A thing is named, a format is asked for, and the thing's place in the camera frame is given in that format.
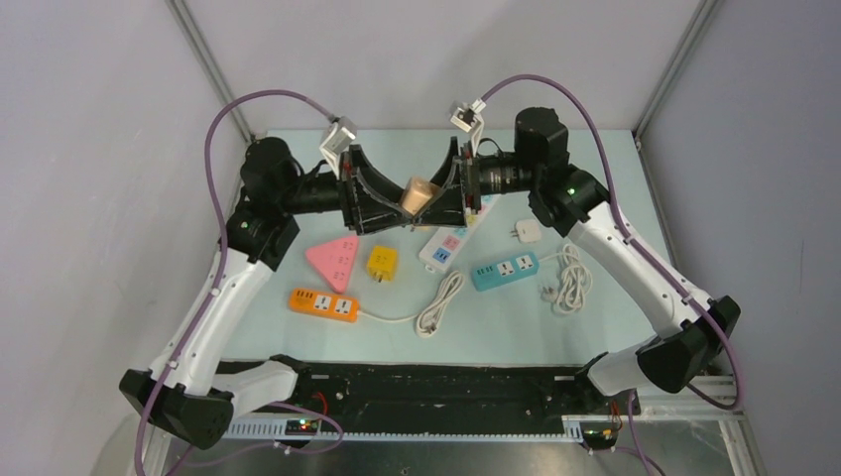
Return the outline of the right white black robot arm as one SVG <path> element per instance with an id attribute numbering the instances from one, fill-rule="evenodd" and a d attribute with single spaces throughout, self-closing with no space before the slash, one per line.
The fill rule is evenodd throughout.
<path id="1" fill-rule="evenodd" d="M 416 215 L 417 225 L 446 230 L 463 244 L 483 200 L 524 191 L 538 222 L 595 259 L 648 319 L 655 337 L 595 358 L 578 375 L 579 406 L 601 414 L 616 394 L 651 384 L 676 394 L 721 351 L 741 313 L 730 297 L 713 298 L 658 255 L 620 209 L 611 188 L 574 165 L 569 131 L 551 108 L 530 107 L 515 117 L 514 148 L 482 155 L 484 102 L 456 102 L 450 121 L 467 133 L 452 142 L 433 183 L 439 192 Z"/>

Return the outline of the beige cube socket adapter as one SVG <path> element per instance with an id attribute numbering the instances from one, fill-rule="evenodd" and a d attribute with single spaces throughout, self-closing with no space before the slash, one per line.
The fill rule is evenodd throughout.
<path id="1" fill-rule="evenodd" d="M 417 215 L 426 204 L 440 191 L 440 187 L 431 181 L 411 177 L 404 189 L 400 207 L 410 215 Z"/>

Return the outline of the yellow cube socket adapter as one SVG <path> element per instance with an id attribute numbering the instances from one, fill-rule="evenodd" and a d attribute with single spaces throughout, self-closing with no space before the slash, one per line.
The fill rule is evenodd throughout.
<path id="1" fill-rule="evenodd" d="M 367 274 L 376 282 L 391 282 L 396 275 L 399 253 L 395 248 L 375 245 L 366 263 Z"/>

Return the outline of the white multicolour power strip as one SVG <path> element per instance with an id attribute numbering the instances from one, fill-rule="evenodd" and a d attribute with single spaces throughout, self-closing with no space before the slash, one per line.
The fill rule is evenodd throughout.
<path id="1" fill-rule="evenodd" d="M 439 227 L 419 251 L 418 259 L 424 268 L 431 273 L 447 274 L 499 198 L 499 195 L 482 197 L 481 209 L 467 216 L 464 227 Z"/>

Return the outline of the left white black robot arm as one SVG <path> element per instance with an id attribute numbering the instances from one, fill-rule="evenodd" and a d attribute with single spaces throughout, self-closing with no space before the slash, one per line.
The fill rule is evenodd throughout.
<path id="1" fill-rule="evenodd" d="M 341 210 L 362 235 L 400 207 L 404 189 L 373 168 L 362 148 L 338 156 L 337 169 L 302 171 L 280 138 L 254 141 L 240 170 L 243 186 L 222 223 L 215 268 L 163 353 L 146 371 L 129 370 L 119 389 L 151 424 L 194 449 L 214 446 L 236 418 L 278 402 L 290 413 L 311 403 L 313 387 L 296 366 L 270 358 L 232 374 L 217 371 L 222 351 L 253 298 L 279 269 L 300 232 L 296 215 Z"/>

